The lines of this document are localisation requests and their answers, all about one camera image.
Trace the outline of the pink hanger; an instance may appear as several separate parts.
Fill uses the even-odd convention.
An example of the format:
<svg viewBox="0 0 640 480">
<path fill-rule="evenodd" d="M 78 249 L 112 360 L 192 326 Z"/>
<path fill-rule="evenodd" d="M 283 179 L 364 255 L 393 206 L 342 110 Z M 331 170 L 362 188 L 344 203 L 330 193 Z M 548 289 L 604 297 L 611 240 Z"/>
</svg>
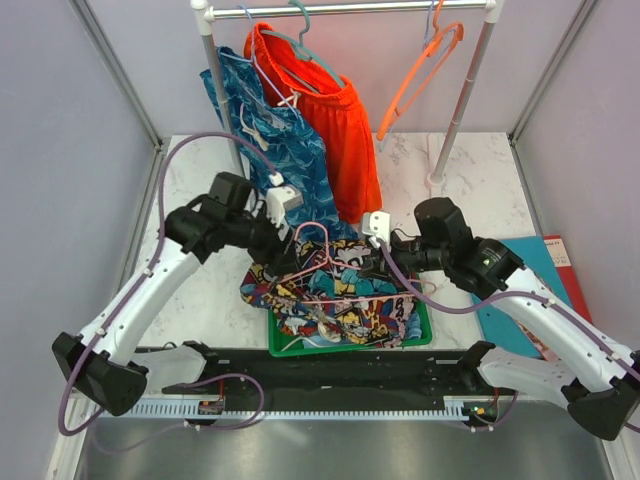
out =
<svg viewBox="0 0 640 480">
<path fill-rule="evenodd" d="M 318 222 L 315 222 L 315 221 L 308 221 L 308 222 L 301 223 L 296 228 L 295 233 L 294 233 L 293 240 L 295 242 L 298 241 L 298 238 L 300 236 L 301 231 L 303 229 L 307 228 L 307 227 L 317 227 L 317 228 L 320 228 L 321 231 L 323 232 L 324 242 L 323 242 L 323 247 L 321 249 L 321 252 L 323 253 L 323 255 L 321 256 L 321 262 L 317 263 L 317 264 L 312 264 L 309 268 L 301 270 L 301 271 L 299 271 L 297 273 L 291 273 L 291 274 L 287 274 L 285 276 L 280 277 L 277 280 L 277 284 L 278 285 L 287 284 L 288 282 L 294 282 L 296 279 L 304 277 L 306 275 L 310 275 L 311 273 L 315 272 L 316 270 L 321 269 L 325 265 L 330 265 L 331 267 L 333 267 L 333 266 L 335 266 L 335 267 L 343 267 L 344 269 L 359 270 L 358 266 L 350 265 L 350 264 L 344 263 L 344 262 L 339 262 L 339 261 L 335 260 L 332 257 L 331 251 L 330 251 L 331 242 L 329 241 L 328 230 L 321 223 L 318 223 Z M 386 300 L 390 300 L 390 299 L 411 297 L 411 296 L 412 296 L 412 293 L 410 293 L 408 291 L 405 291 L 405 292 L 396 293 L 396 294 L 392 294 L 392 295 L 357 296 L 357 297 L 354 297 L 354 298 L 343 298 L 343 299 L 338 299 L 338 300 L 300 300 L 300 303 L 309 304 L 309 305 L 340 304 L 340 303 L 364 303 L 364 302 L 370 302 L 370 301 L 386 301 Z"/>
</svg>

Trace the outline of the comic print shorts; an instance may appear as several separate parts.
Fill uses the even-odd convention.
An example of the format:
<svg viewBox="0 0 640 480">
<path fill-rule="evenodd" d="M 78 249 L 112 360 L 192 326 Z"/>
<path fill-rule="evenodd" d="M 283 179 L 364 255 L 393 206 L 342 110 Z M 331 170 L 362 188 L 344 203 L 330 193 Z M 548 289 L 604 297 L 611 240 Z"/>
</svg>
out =
<svg viewBox="0 0 640 480">
<path fill-rule="evenodd" d="M 321 262 L 323 242 L 300 242 L 297 253 L 301 268 Z M 337 240 L 330 244 L 332 257 L 361 267 L 372 249 L 362 240 Z M 269 275 L 265 266 L 254 263 L 240 286 L 242 300 L 248 305 L 272 312 L 278 329 L 285 335 L 311 335 L 315 329 L 344 335 L 350 341 L 397 339 L 418 299 L 395 298 L 364 303 L 309 305 L 300 300 L 338 300 L 357 296 L 392 295 L 407 291 L 393 278 L 360 278 L 358 270 L 325 265 L 319 270 L 287 284 Z"/>
</svg>

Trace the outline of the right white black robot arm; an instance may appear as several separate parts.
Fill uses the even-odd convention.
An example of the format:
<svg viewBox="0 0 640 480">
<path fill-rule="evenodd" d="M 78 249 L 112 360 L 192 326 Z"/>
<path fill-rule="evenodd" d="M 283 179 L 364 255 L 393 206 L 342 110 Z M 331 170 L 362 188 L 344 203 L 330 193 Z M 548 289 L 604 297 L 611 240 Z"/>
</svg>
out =
<svg viewBox="0 0 640 480">
<path fill-rule="evenodd" d="M 473 235 L 448 197 L 414 209 L 419 235 L 402 240 L 383 211 L 368 212 L 361 233 L 375 252 L 367 276 L 390 274 L 433 309 L 463 315 L 492 306 L 517 320 L 557 355 L 554 362 L 478 341 L 461 358 L 458 381 L 467 392 L 504 388 L 554 404 L 590 434 L 615 440 L 639 406 L 639 354 L 611 339 L 558 297 L 504 243 Z M 410 275 L 437 271 L 478 303 L 449 307 L 423 294 Z"/>
</svg>

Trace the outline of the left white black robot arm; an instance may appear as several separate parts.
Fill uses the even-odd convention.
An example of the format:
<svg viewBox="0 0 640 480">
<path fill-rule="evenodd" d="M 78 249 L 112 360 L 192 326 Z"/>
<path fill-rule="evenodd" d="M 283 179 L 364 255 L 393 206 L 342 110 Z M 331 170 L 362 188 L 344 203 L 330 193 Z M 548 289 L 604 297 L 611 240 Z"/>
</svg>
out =
<svg viewBox="0 0 640 480">
<path fill-rule="evenodd" d="M 176 290 L 226 246 L 246 250 L 272 275 L 297 267 L 288 211 L 303 202 L 298 189 L 272 176 L 272 188 L 254 211 L 246 208 L 255 188 L 229 172 L 218 174 L 208 193 L 171 212 L 146 268 L 131 278 L 112 302 L 79 334 L 61 333 L 52 344 L 68 385 L 104 411 L 121 416 L 148 392 L 188 384 L 208 393 L 219 369 L 203 345 L 140 353 L 140 340 Z"/>
</svg>

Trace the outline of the blue leaf print shorts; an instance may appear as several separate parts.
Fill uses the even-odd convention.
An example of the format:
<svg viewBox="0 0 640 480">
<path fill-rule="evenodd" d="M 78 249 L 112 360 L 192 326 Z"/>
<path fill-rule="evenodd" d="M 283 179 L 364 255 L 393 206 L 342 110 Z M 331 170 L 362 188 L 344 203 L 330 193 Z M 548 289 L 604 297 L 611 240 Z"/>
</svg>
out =
<svg viewBox="0 0 640 480">
<path fill-rule="evenodd" d="M 324 141 L 303 118 L 297 102 L 291 99 L 287 106 L 269 105 L 262 76 L 249 61 L 226 46 L 217 53 L 234 133 L 260 149 L 284 182 L 302 194 L 302 205 L 287 212 L 287 223 L 295 228 L 315 221 L 327 229 L 331 240 L 356 239 L 354 228 L 339 218 Z"/>
</svg>

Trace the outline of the orange shorts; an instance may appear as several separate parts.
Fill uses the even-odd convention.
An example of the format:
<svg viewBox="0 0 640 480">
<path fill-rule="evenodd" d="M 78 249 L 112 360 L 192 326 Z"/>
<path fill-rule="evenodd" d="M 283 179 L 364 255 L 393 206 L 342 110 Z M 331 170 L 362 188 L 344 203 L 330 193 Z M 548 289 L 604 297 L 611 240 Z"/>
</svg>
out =
<svg viewBox="0 0 640 480">
<path fill-rule="evenodd" d="M 265 22 L 256 24 L 260 65 L 285 96 L 300 94 L 297 109 L 326 147 L 328 178 L 340 218 L 356 224 L 364 213 L 382 208 L 366 109 L 347 77 L 340 76 L 345 87 L 337 87 L 321 67 L 297 60 L 286 42 L 264 35 L 263 30 L 273 28 Z M 249 34 L 244 56 L 250 57 Z M 262 84 L 268 103 L 274 106 L 280 101 L 278 96 L 264 80 Z"/>
</svg>

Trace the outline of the lavender hanger holding blue shorts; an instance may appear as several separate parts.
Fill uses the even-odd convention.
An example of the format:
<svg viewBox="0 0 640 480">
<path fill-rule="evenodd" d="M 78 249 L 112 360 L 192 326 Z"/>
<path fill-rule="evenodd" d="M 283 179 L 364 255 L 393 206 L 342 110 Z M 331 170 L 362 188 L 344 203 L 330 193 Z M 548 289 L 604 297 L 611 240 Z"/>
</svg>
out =
<svg viewBox="0 0 640 480">
<path fill-rule="evenodd" d="M 264 80 L 267 85 L 274 91 L 274 93 L 278 96 L 280 102 L 278 103 L 278 106 L 286 106 L 297 118 L 300 117 L 300 112 L 297 109 L 297 107 L 295 106 L 296 104 L 296 100 L 294 99 L 295 95 L 291 94 L 289 97 L 286 97 L 278 88 L 277 86 L 271 81 L 270 77 L 265 73 L 265 71 L 262 69 L 260 62 L 257 58 L 257 51 L 256 51 L 256 22 L 252 16 L 252 14 L 249 12 L 249 9 L 242 4 L 238 4 L 237 7 L 239 9 L 241 9 L 244 13 L 244 15 L 246 16 L 246 18 L 249 20 L 250 22 L 250 33 L 249 33 L 249 37 L 250 37 L 250 57 L 248 59 L 248 61 L 253 65 L 253 67 L 257 70 L 259 76 L 261 77 L 262 80 Z"/>
</svg>

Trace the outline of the teal hanger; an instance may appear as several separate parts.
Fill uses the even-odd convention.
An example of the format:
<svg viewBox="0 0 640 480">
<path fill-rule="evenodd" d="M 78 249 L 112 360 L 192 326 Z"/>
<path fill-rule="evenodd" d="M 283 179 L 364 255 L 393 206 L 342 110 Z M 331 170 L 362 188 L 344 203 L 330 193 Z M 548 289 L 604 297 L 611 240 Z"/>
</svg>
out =
<svg viewBox="0 0 640 480">
<path fill-rule="evenodd" d="M 304 36 L 311 29 L 311 18 L 305 5 L 299 0 L 289 0 L 288 4 L 295 7 L 302 14 L 305 21 L 305 25 L 299 31 L 297 38 L 293 39 L 281 32 L 273 30 L 263 30 L 263 34 L 268 37 L 283 40 L 292 48 L 294 56 L 297 60 L 311 62 L 321 67 L 322 70 L 329 75 L 329 77 L 337 87 L 344 88 L 345 83 L 343 82 L 342 78 L 331 67 L 329 67 L 328 64 L 319 55 L 310 50 L 304 43 Z"/>
</svg>

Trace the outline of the light blue garment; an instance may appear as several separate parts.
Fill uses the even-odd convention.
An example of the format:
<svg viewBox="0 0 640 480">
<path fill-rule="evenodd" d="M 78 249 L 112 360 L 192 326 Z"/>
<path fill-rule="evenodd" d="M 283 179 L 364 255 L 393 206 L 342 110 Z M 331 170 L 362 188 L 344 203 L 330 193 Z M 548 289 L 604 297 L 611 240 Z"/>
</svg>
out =
<svg viewBox="0 0 640 480">
<path fill-rule="evenodd" d="M 309 353 L 333 353 L 342 351 L 354 351 L 375 348 L 400 348 L 408 346 L 427 345 L 431 342 L 432 333 L 429 319 L 414 312 L 404 322 L 397 339 L 370 339 L 364 342 L 352 342 L 341 334 L 315 329 L 311 335 L 297 334 L 288 336 L 283 333 L 274 335 L 270 340 L 270 349 L 278 354 L 293 355 L 302 352 Z"/>
</svg>

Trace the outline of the green plastic tray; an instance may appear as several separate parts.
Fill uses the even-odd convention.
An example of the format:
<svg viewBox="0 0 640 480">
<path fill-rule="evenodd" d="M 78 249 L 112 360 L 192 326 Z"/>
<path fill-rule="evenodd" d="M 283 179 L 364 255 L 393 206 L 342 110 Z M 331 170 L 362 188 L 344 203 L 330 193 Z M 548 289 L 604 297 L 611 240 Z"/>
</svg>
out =
<svg viewBox="0 0 640 480">
<path fill-rule="evenodd" d="M 382 349 L 380 343 L 367 345 L 358 345 L 346 341 L 331 343 L 328 340 L 321 340 L 319 335 L 314 335 L 305 340 L 298 339 L 296 336 L 285 335 L 278 329 L 278 319 L 272 312 L 267 314 L 267 327 L 268 351 L 276 358 Z M 418 301 L 414 312 L 408 320 L 404 338 L 397 348 L 407 349 L 426 346 L 431 343 L 432 338 L 431 321 L 426 305 Z"/>
</svg>

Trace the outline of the teal blue folder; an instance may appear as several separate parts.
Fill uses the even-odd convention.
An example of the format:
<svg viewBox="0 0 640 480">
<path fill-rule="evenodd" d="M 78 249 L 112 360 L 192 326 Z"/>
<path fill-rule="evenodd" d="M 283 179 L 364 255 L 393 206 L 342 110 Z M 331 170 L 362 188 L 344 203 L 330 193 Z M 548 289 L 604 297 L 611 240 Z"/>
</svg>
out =
<svg viewBox="0 0 640 480">
<path fill-rule="evenodd" d="M 505 239 L 503 243 L 540 274 L 549 288 L 573 308 L 542 236 Z M 518 327 L 518 321 L 509 315 L 491 305 L 479 309 L 477 316 L 485 341 L 517 355 L 543 359 Z"/>
</svg>

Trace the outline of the red book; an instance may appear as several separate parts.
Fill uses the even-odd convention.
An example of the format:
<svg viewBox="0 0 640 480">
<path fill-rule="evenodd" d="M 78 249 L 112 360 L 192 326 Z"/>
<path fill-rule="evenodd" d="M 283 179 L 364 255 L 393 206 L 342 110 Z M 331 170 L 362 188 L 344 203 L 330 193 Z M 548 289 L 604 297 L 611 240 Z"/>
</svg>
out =
<svg viewBox="0 0 640 480">
<path fill-rule="evenodd" d="M 560 235 L 546 235 L 543 240 L 573 309 L 591 323 L 592 317 L 563 239 Z"/>
</svg>

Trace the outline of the pink illustrated book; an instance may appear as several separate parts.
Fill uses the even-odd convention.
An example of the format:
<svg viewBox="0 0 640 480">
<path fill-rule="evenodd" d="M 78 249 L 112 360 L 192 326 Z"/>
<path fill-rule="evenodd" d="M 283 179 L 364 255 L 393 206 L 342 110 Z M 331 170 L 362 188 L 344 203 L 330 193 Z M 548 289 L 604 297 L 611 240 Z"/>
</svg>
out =
<svg viewBox="0 0 640 480">
<path fill-rule="evenodd" d="M 559 357 L 549 348 L 547 347 L 538 337 L 536 337 L 528 328 L 526 328 L 520 322 L 517 322 L 520 330 L 526 335 L 528 340 L 534 346 L 536 351 L 540 354 L 540 356 L 549 362 L 555 362 L 559 359 Z"/>
</svg>

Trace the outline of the white metal clothes rack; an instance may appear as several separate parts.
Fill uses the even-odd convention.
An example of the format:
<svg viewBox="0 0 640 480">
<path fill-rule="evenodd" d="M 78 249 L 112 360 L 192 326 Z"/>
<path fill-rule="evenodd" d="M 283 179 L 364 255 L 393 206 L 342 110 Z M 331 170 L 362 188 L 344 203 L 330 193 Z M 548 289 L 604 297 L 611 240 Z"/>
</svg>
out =
<svg viewBox="0 0 640 480">
<path fill-rule="evenodd" d="M 213 33 L 213 23 L 221 20 L 239 19 L 244 15 L 239 8 L 236 9 L 216 9 L 209 5 L 207 1 L 192 1 L 190 3 L 196 18 L 198 30 L 204 43 L 205 53 L 209 69 L 212 74 L 214 86 L 216 88 L 216 99 L 221 110 L 223 128 L 229 132 L 233 132 L 231 124 L 231 116 L 228 109 L 228 99 L 224 91 L 222 73 L 220 70 L 219 56 Z M 449 159 L 454 141 L 459 132 L 460 123 L 467 108 L 474 83 L 476 81 L 481 63 L 483 61 L 486 49 L 489 45 L 491 35 L 495 25 L 504 7 L 502 1 L 386 1 L 386 2 L 356 2 L 356 3 L 337 3 L 337 4 L 316 4 L 306 7 L 310 14 L 313 15 L 348 15 L 348 14 L 373 14 L 384 12 L 414 12 L 426 10 L 428 18 L 431 21 L 433 35 L 424 37 L 423 51 L 419 59 L 416 61 L 410 72 L 407 74 L 404 83 L 396 92 L 392 103 L 387 109 L 382 123 L 379 127 L 381 139 L 385 139 L 387 134 L 395 125 L 396 121 L 409 108 L 424 88 L 433 79 L 434 75 L 444 65 L 449 55 L 454 51 L 456 45 L 462 41 L 463 26 L 459 23 L 451 24 L 447 28 L 439 27 L 438 19 L 442 8 L 449 9 L 465 9 L 465 8 L 481 8 L 484 10 L 484 23 L 476 43 L 474 54 L 472 56 L 466 78 L 459 94 L 459 98 L 449 123 L 444 143 L 438 151 L 438 158 L 432 171 L 426 177 L 426 185 L 432 194 L 441 192 L 444 184 L 444 170 Z M 280 7 L 256 7 L 248 8 L 254 19 L 258 18 L 281 18 L 291 16 L 302 16 L 302 14 L 293 6 Z M 448 47 L 443 50 L 443 54 L 439 57 L 438 62 L 430 70 L 429 75 L 425 77 L 422 84 L 416 90 L 414 95 L 403 106 L 399 104 L 406 89 L 410 86 L 411 81 L 417 75 L 419 68 L 428 57 L 442 50 L 442 44 L 445 38 L 451 38 Z"/>
</svg>

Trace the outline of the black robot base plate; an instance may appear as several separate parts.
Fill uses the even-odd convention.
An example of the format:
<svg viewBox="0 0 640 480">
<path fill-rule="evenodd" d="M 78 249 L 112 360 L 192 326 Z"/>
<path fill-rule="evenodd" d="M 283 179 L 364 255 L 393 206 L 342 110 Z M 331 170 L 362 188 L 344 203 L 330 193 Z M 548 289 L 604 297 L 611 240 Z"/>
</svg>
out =
<svg viewBox="0 0 640 480">
<path fill-rule="evenodd" d="M 165 387 L 147 396 L 215 396 L 237 409 L 400 410 L 435 409 L 462 401 L 474 431 L 504 422 L 514 400 L 472 373 L 463 351 L 369 350 L 273 357 L 266 350 L 204 347 L 207 364 L 193 385 Z"/>
</svg>

